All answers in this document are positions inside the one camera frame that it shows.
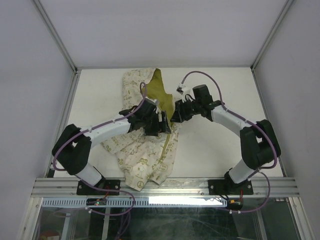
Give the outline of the cream green printed jacket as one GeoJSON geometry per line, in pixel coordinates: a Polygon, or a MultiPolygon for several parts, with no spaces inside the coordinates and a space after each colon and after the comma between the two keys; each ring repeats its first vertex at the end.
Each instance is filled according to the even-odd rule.
{"type": "MultiPolygon", "coordinates": [[[[146,83],[147,97],[159,101],[168,118],[174,114],[175,98],[165,91],[161,70],[134,69],[122,77],[123,109],[137,106],[141,100],[140,84],[146,83]]],[[[147,136],[142,129],[121,134],[102,142],[103,148],[116,155],[127,186],[141,191],[148,181],[163,183],[172,173],[181,124],[171,123],[171,133],[147,136]]]]}

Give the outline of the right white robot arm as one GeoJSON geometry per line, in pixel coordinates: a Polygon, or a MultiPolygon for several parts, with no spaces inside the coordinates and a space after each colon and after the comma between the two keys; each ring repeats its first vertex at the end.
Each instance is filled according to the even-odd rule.
{"type": "Polygon", "coordinates": [[[181,99],[175,102],[173,123],[183,123],[200,115],[224,126],[240,139],[241,160],[224,175],[226,192],[236,193],[244,181],[281,155],[277,137],[268,120],[252,122],[245,119],[227,108],[223,101],[214,101],[205,84],[193,89],[180,84],[176,91],[181,94],[181,99]]]}

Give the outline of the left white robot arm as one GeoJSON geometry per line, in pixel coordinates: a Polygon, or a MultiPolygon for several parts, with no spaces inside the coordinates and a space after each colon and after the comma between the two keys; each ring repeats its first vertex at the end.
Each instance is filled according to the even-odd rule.
{"type": "Polygon", "coordinates": [[[142,130],[146,136],[170,133],[170,118],[150,99],[139,105],[121,110],[114,118],[95,126],[77,127],[70,124],[63,130],[51,154],[56,171],[66,171],[76,176],[93,194],[105,188],[104,176],[89,163],[91,149],[122,134],[142,130]]]}

